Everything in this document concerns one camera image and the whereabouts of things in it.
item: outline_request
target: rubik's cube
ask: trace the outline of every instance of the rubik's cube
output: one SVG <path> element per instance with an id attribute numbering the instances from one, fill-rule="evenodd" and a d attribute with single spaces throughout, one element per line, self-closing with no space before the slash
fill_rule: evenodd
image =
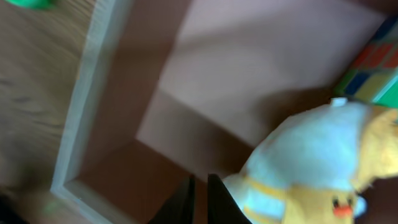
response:
<path id="1" fill-rule="evenodd" d="M 388 18 L 335 88 L 337 95 L 398 108 L 398 17 Z"/>

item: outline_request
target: white and yellow stuffed toy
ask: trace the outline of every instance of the white and yellow stuffed toy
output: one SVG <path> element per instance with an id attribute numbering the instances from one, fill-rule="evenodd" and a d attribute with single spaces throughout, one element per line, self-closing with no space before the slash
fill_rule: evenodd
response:
<path id="1" fill-rule="evenodd" d="M 224 184 L 253 223 L 354 223 L 358 192 L 398 175 L 398 112 L 348 103 L 287 118 Z"/>

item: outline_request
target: plush toy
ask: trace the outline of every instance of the plush toy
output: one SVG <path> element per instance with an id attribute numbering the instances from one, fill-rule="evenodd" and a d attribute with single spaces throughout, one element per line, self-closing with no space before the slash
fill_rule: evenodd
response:
<path id="1" fill-rule="evenodd" d="M 354 223 L 357 192 L 398 175 L 396 110 L 332 100 L 287 118 L 224 184 L 253 223 Z"/>

